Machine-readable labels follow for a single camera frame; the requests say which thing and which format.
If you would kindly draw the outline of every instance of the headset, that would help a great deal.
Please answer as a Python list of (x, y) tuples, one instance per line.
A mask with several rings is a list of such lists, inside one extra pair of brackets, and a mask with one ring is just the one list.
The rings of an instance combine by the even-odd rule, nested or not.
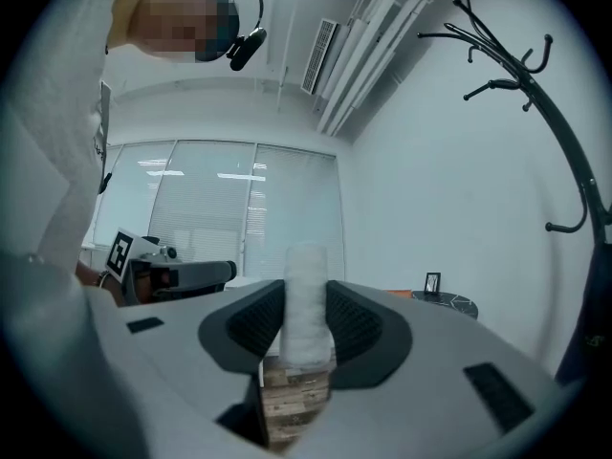
[[(247, 37), (244, 35), (238, 36), (227, 51), (226, 56), (230, 59), (229, 66), (234, 72), (242, 70), (266, 40), (268, 33), (265, 29), (259, 27), (263, 15), (264, 0), (259, 0), (259, 18), (257, 19), (255, 28)], [(196, 61), (200, 62), (211, 61), (216, 57), (218, 57), (218, 55), (211, 57), (209, 52), (196, 52), (195, 54)]]

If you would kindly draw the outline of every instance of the wooden floor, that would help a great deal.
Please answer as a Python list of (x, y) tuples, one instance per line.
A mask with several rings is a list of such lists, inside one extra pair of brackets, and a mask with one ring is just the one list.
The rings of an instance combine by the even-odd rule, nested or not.
[(270, 450), (285, 451), (317, 417), (329, 399), (329, 373), (336, 359), (319, 369), (286, 369), (278, 357), (263, 360), (261, 398)]

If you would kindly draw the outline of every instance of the picture frame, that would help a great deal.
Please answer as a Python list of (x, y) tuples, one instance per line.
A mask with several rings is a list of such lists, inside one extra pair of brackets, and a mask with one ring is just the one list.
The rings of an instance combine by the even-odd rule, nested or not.
[(428, 272), (425, 278), (425, 288), (423, 292), (426, 295), (437, 295), (440, 293), (440, 279), (442, 273), (439, 272)]

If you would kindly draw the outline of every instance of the vent grille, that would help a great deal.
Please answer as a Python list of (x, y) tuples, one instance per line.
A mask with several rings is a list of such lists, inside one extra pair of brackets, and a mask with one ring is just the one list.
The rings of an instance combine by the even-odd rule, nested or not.
[(321, 24), (318, 27), (317, 38), (315, 39), (315, 45), (313, 50), (310, 52), (310, 58), (308, 59), (308, 66), (304, 73), (304, 79), (302, 80), (302, 90), (312, 95), (315, 92), (317, 86), (318, 74), (323, 60), (329, 49), (329, 45), (334, 38), (334, 32), (338, 22), (333, 20), (322, 19)]

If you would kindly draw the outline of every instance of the white cylindrical object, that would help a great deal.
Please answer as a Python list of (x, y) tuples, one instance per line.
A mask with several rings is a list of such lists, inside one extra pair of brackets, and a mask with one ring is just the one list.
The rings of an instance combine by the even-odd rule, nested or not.
[(315, 368), (331, 359), (325, 322), (327, 250), (300, 244), (287, 250), (285, 262), (285, 318), (280, 331), (280, 359), (284, 365)]

